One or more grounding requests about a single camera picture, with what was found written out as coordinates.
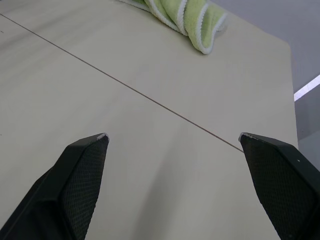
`seam line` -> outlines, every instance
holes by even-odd
[[[30,32],[30,33],[32,33],[32,34],[34,34],[34,35],[36,35],[37,37],[39,37],[39,38],[41,38],[41,39],[45,40],[46,42],[48,42],[48,43],[50,43],[51,45],[55,46],[56,48],[58,48],[58,49],[60,49],[60,50],[64,51],[65,53],[67,53],[67,54],[71,55],[72,57],[74,57],[74,58],[78,59],[79,61],[83,62],[84,64],[86,64],[86,65],[88,65],[88,66],[92,67],[93,69],[95,69],[95,70],[99,71],[100,73],[102,73],[102,74],[104,74],[104,75],[108,76],[109,78],[111,78],[111,79],[113,79],[113,80],[117,81],[118,83],[122,84],[123,86],[127,87],[128,89],[131,89],[132,91],[136,92],[137,94],[139,94],[139,95],[141,95],[141,96],[145,97],[146,99],[148,99],[148,100],[150,100],[150,101],[154,102],[155,104],[159,105],[160,107],[162,107],[162,108],[164,108],[164,109],[168,110],[169,112],[171,112],[171,113],[175,114],[176,116],[178,116],[178,117],[182,118],[183,120],[187,121],[188,123],[190,123],[190,124],[192,124],[192,125],[196,126],[197,128],[199,128],[199,129],[201,129],[201,130],[205,131],[206,133],[208,133],[208,134],[212,135],[213,137],[215,137],[215,138],[217,138],[217,139],[221,140],[222,142],[224,142],[224,143],[228,144],[229,146],[231,146],[231,147],[233,147],[234,149],[237,149],[238,151],[240,151],[240,152],[242,152],[242,153],[243,153],[243,151],[242,151],[240,148],[238,148],[238,147],[236,147],[235,145],[233,145],[233,144],[229,143],[228,141],[224,140],[223,138],[219,137],[218,135],[215,135],[215,134],[214,134],[214,133],[212,133],[211,131],[209,131],[209,130],[205,129],[204,127],[202,127],[202,126],[200,126],[200,125],[198,125],[198,124],[196,124],[195,122],[193,122],[193,121],[191,121],[191,120],[187,119],[186,117],[182,116],[181,114],[179,114],[179,113],[177,113],[177,112],[175,112],[175,111],[171,110],[170,108],[168,108],[168,107],[166,107],[166,106],[162,105],[161,103],[157,102],[156,100],[153,100],[151,97],[149,97],[149,96],[147,96],[147,95],[143,94],[142,92],[139,92],[138,90],[134,89],[133,87],[131,87],[131,86],[127,85],[126,83],[124,83],[124,82],[122,82],[122,81],[120,81],[120,80],[116,79],[115,77],[111,76],[110,74],[108,74],[108,73],[106,73],[106,72],[102,71],[101,69],[97,68],[96,66],[94,66],[94,65],[92,65],[92,64],[90,64],[90,63],[88,63],[87,61],[85,61],[85,60],[81,59],[80,57],[78,57],[78,56],[76,56],[76,55],[72,54],[71,52],[69,52],[69,51],[67,51],[67,50],[63,49],[62,47],[60,47],[60,46],[56,45],[55,43],[53,43],[53,42],[51,42],[51,41],[49,41],[49,40],[45,39],[44,37],[40,36],[39,34],[37,34],[37,33],[33,32],[33,31],[31,31],[30,29],[28,29],[28,28],[26,28],[25,26],[23,26],[23,25],[21,25],[21,24],[17,23],[16,21],[14,21],[14,20],[10,19],[9,17],[7,17],[7,16],[3,15],[2,13],[0,13],[0,16],[2,16],[2,17],[4,17],[4,18],[8,19],[9,21],[13,22],[14,24],[16,24],[16,25],[20,26],[21,28],[23,28],[23,29],[27,30],[28,32]]]

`cloth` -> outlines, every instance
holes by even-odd
[[[188,36],[203,54],[211,53],[216,32],[227,14],[206,0],[119,0],[152,13],[173,30]]]

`green towel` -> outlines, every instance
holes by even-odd
[[[203,54],[211,53],[216,32],[227,14],[206,0],[119,0],[152,13],[170,28],[188,36]]]

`beige tabletop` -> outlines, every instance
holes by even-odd
[[[298,145],[285,42],[230,13],[204,56],[110,0],[0,12],[0,226],[66,145],[106,132],[86,239],[279,239],[236,148],[240,132]]]

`gray floor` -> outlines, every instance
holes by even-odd
[[[291,46],[293,90],[320,74],[319,0],[213,0]]]
[[[319,0],[213,0],[289,43],[292,82],[298,91],[320,74]],[[320,170],[320,85],[295,103],[299,150]]]

